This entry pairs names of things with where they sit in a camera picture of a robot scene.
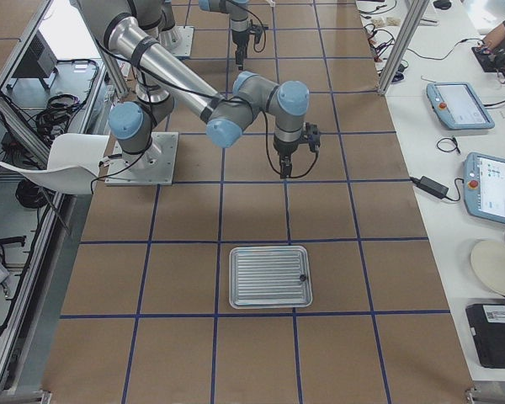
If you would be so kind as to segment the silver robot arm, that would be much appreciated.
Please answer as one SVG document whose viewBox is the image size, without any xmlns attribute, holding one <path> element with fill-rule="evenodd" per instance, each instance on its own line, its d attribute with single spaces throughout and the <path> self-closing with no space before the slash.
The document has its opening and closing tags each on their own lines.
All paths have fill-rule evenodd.
<svg viewBox="0 0 505 404">
<path fill-rule="evenodd" d="M 206 125 L 206 134 L 221 148 L 232 146 L 258 117 L 275 119 L 274 150 L 281 178 L 294 178 L 292 154 L 307 144 L 319 152 L 316 125 L 305 121 L 308 87 L 300 81 L 273 82 L 253 72 L 238 74 L 231 98 L 225 98 L 181 62 L 163 44 L 175 19 L 169 1 L 76 1 L 88 31 L 99 48 L 128 61 L 156 85 L 184 103 Z"/>
<path fill-rule="evenodd" d="M 236 46 L 235 63 L 239 71 L 248 58 L 248 46 L 253 37 L 253 49 L 262 52 L 266 45 L 268 26 L 248 7 L 249 1 L 200 0 L 199 8 L 206 12 L 227 14 L 230 20 L 231 38 Z"/>
</svg>

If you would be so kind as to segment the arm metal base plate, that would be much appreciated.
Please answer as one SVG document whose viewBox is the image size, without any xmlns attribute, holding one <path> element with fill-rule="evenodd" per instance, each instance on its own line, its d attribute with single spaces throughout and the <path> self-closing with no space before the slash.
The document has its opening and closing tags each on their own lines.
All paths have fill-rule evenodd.
<svg viewBox="0 0 505 404">
<path fill-rule="evenodd" d="M 158 39 L 161 45 L 180 60 L 189 59 L 194 38 L 193 26 L 177 26 L 162 30 Z"/>
<path fill-rule="evenodd" d="M 148 186 L 171 185 L 178 150 L 178 132 L 152 132 L 151 147 L 132 167 L 137 156 L 124 154 L 118 141 L 114 142 L 114 154 L 121 158 L 109 162 L 108 177 L 104 182 L 108 186 Z"/>
</svg>

